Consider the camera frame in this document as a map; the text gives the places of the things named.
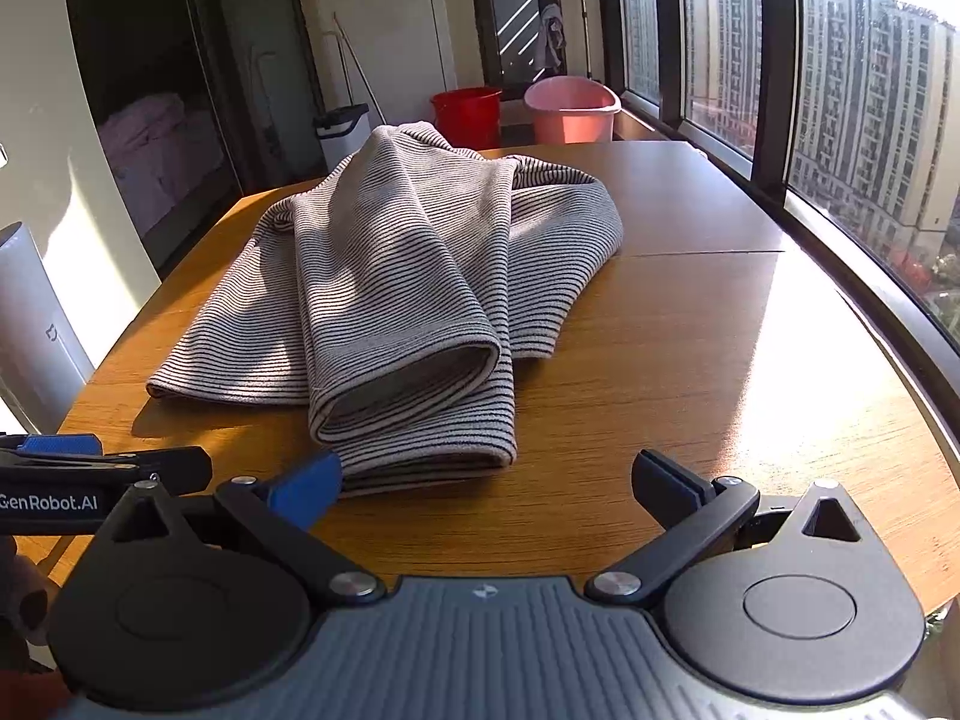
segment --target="air purifier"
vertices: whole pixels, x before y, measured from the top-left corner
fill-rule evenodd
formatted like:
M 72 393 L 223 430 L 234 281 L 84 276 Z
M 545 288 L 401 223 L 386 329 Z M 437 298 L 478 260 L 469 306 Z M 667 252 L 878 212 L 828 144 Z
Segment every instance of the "air purifier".
M 0 396 L 25 429 L 55 433 L 91 375 L 30 230 L 0 229 Z

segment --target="glass window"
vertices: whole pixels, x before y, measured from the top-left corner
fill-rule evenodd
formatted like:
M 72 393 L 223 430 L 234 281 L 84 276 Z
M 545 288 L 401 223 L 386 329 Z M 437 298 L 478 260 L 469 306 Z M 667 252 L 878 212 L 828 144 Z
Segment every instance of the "glass window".
M 623 0 L 627 34 L 627 88 L 659 103 L 656 0 Z
M 503 84 L 530 83 L 541 74 L 534 68 L 539 0 L 493 0 L 493 18 Z
M 821 31 L 829 39 L 802 56 L 801 77 L 813 71 L 815 82 L 800 86 L 800 103 L 818 113 L 808 122 L 812 137 L 795 138 L 791 183 L 880 256 L 960 341 L 960 160 L 937 159 L 960 152 L 960 0 L 802 1 L 805 45 Z M 836 84 L 820 81 L 821 70 Z M 829 127 L 837 137 L 828 143 L 816 133 Z M 810 164 L 818 183 L 803 181 Z
M 686 117 L 752 156 L 760 105 L 760 0 L 685 0 L 685 26 Z M 812 47 L 809 28 L 808 35 Z

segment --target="striped shirt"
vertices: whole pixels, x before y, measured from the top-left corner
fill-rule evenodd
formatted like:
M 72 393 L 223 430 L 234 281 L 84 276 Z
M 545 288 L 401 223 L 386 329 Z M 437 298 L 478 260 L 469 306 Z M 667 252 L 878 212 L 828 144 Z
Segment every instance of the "striped shirt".
M 517 457 L 512 359 L 550 357 L 622 236 L 573 167 L 378 127 L 267 210 L 147 390 L 308 405 L 346 493 L 486 475 Z

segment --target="white wall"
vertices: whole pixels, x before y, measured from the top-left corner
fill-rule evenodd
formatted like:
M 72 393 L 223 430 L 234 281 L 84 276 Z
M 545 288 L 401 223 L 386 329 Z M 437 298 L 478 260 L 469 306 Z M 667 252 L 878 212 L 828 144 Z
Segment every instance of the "white wall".
M 336 41 L 323 36 L 325 30 L 333 30 L 334 11 L 390 124 L 430 121 L 431 95 L 456 88 L 443 0 L 301 0 L 301 4 L 328 109 L 347 104 Z M 380 124 L 349 55 L 347 63 L 354 100 L 369 103 L 371 125 Z
M 477 35 L 473 0 L 445 0 L 450 24 L 450 42 L 457 80 L 464 88 L 483 86 L 483 64 L 480 59 L 480 38 Z
M 0 227 L 30 227 L 94 365 L 160 283 L 90 118 L 65 0 L 0 0 Z M 0 430 L 16 430 L 0 408 Z

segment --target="red bucket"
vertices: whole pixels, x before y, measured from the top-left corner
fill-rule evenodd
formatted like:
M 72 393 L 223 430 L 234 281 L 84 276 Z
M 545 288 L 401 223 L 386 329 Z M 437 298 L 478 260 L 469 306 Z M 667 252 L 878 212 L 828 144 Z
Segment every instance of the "red bucket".
M 500 90 L 488 86 L 442 92 L 430 98 L 437 129 L 457 148 L 500 147 Z

